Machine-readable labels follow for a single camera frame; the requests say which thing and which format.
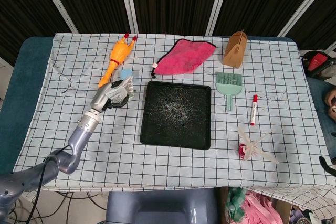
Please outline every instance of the table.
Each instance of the table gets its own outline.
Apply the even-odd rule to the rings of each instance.
[[[51,150],[66,144],[76,121],[88,109],[97,90],[96,83],[107,67],[113,44],[122,36],[55,36],[36,113],[16,170],[40,163]],[[120,66],[133,69],[137,96],[127,109],[111,110],[103,115],[103,123],[82,155],[79,169],[70,176],[60,174],[55,182],[46,185],[46,189],[101,191],[245,186],[313,209],[319,208],[321,198],[310,200],[313,194],[303,198],[306,191],[315,190],[317,195],[328,193],[331,198],[335,180],[319,166],[318,156],[327,156],[328,152],[293,42],[249,41],[243,67],[235,70],[224,67],[225,72],[241,73],[245,84],[244,91],[234,99],[236,107],[226,113],[223,96],[213,89],[213,73],[223,71],[221,57],[228,39],[186,37],[207,40],[217,49],[193,74],[165,76],[162,80],[205,84],[213,89],[212,147],[200,151],[140,144],[139,130],[151,64],[168,52],[179,38],[139,35],[133,53]],[[249,127],[249,110],[255,92],[259,95],[258,124]],[[252,139],[272,130],[271,137],[263,141],[262,147],[265,151],[275,152],[280,165],[258,157],[241,161],[236,151],[238,123],[250,132]],[[331,199],[322,201],[325,205],[333,203]],[[325,208],[317,210],[317,215],[318,211],[328,215]]]

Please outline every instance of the green brush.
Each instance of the green brush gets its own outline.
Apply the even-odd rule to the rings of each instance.
[[[216,89],[226,95],[226,111],[232,110],[232,96],[243,90],[241,74],[216,72]]]

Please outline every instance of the person's hand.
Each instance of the person's hand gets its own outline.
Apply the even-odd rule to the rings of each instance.
[[[324,102],[326,103],[326,105],[328,105],[329,107],[333,107],[332,104],[332,99],[334,99],[336,97],[336,89],[332,89],[330,90],[327,95],[325,96]]]
[[[328,115],[336,122],[336,112],[332,108],[328,110]]]

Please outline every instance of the pink cloth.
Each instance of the pink cloth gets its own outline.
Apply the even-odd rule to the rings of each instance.
[[[270,200],[261,194],[247,192],[241,208],[245,217],[240,224],[282,224]]]
[[[178,40],[174,47],[163,56],[152,72],[154,74],[192,73],[200,64],[206,61],[216,46],[206,41]]]

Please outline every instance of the green handle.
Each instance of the green handle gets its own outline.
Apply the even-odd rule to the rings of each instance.
[[[232,95],[226,95],[226,111],[230,112],[232,110]]]

